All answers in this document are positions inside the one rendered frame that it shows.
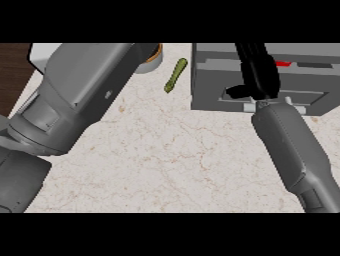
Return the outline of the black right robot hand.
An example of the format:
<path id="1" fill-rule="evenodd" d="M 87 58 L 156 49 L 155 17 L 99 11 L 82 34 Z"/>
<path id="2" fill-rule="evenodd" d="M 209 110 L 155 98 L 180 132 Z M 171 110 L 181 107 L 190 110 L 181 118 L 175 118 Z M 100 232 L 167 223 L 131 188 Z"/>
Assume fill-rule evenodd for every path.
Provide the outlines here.
<path id="1" fill-rule="evenodd" d="M 276 61 L 263 43 L 236 43 L 243 84 L 226 89 L 232 99 L 251 97 L 255 101 L 277 97 L 280 79 Z"/>

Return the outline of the grey can with orange rim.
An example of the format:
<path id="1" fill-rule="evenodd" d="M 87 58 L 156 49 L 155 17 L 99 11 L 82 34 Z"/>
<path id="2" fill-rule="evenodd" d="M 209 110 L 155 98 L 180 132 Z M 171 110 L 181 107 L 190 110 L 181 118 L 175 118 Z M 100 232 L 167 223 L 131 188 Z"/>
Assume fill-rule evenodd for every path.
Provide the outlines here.
<path id="1" fill-rule="evenodd" d="M 136 74 L 146 74 L 152 72 L 162 62 L 162 44 L 158 44 L 156 49 L 152 52 L 150 57 L 147 60 L 138 65 L 134 73 Z"/>

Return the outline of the grey cabinet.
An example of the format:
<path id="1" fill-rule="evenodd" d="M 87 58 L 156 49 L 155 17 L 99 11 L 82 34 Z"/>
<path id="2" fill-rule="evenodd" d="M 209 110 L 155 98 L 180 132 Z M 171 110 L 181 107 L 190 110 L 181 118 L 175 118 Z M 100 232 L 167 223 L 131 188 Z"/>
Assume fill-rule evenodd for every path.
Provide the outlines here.
<path id="1" fill-rule="evenodd" d="M 340 43 L 265 43 L 265 50 L 280 62 L 340 64 Z M 192 54 L 198 63 L 239 59 L 233 43 L 195 43 Z"/>

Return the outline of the green vegetable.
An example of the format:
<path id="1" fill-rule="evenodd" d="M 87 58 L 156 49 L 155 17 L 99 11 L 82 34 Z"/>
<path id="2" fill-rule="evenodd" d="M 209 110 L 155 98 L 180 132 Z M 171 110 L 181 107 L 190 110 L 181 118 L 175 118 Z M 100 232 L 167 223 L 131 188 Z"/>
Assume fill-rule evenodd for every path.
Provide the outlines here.
<path id="1" fill-rule="evenodd" d="M 168 81 L 167 81 L 167 83 L 164 85 L 165 93 L 169 93 L 171 90 L 174 89 L 174 85 L 175 85 L 178 76 L 180 76 L 186 66 L 187 66 L 187 60 L 186 60 L 186 58 L 180 58 L 177 60 L 177 63 L 175 63 L 175 66 L 174 66 L 172 73 L 171 73 L 171 76 L 168 78 Z"/>

